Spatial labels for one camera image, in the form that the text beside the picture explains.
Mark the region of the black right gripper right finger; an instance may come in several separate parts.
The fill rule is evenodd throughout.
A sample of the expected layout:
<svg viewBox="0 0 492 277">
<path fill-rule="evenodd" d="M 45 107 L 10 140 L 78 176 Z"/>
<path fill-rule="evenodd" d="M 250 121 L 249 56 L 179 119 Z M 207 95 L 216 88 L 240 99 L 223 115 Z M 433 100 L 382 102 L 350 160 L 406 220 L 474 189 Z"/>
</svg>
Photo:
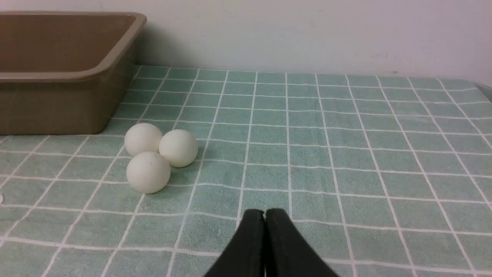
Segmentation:
<svg viewBox="0 0 492 277">
<path fill-rule="evenodd" d="M 297 230 L 283 209 L 269 209 L 265 266 L 267 277 L 337 277 Z"/>
</svg>

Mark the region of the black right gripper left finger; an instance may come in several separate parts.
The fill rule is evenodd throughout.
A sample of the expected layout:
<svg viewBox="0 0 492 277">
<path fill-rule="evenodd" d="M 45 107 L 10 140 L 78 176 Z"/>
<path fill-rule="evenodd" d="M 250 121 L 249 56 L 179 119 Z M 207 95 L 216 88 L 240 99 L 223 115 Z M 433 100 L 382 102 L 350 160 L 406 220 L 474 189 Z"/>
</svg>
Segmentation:
<svg viewBox="0 0 492 277">
<path fill-rule="evenodd" d="M 263 277 L 265 229 L 263 211 L 246 210 L 232 239 L 205 276 Z"/>
</svg>

